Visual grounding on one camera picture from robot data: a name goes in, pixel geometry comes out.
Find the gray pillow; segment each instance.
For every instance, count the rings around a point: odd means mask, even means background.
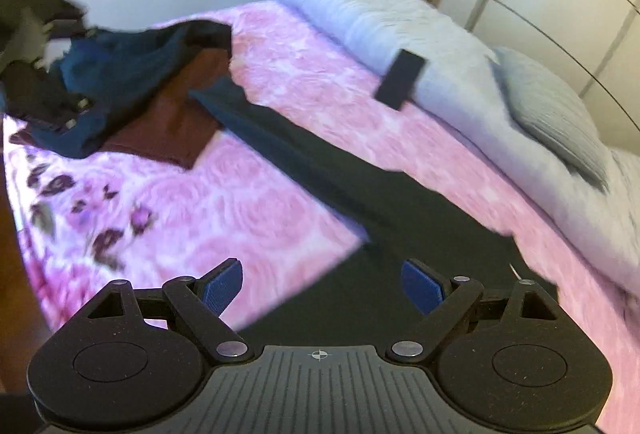
[[[607,185],[607,147],[576,92],[521,52],[494,49],[511,117],[592,184]]]

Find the brown floor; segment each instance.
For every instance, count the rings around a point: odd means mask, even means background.
[[[50,332],[22,264],[1,151],[0,251],[0,391],[18,393],[26,390],[27,364]]]

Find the dark green garment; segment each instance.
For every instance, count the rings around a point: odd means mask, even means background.
[[[361,345],[402,335],[421,314],[402,293],[400,268],[418,258],[446,277],[511,290],[511,266],[556,297],[524,263],[513,237],[494,233],[402,172],[341,150],[274,110],[251,104],[230,78],[191,91],[220,123],[370,238],[310,288],[241,332],[255,344]]]
[[[231,56],[231,27],[194,20],[137,33],[98,30],[73,40],[49,73],[60,77],[68,91],[89,97],[94,107],[64,133],[31,125],[34,141],[68,158],[89,156],[141,114],[162,84],[203,48],[226,49]]]

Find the brown fabric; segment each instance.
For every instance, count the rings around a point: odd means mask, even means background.
[[[196,100],[190,90],[202,90],[229,75],[224,49],[203,49],[169,80],[140,117],[111,135],[100,148],[164,163],[193,167],[220,124]],[[11,143],[34,146],[28,127],[10,137]]]

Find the white duvet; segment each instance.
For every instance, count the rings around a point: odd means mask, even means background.
[[[491,49],[423,0],[278,0],[382,75],[399,49],[429,60],[414,101],[458,129],[551,216],[584,257],[640,297],[640,158],[610,150],[609,189],[570,173],[512,121]]]

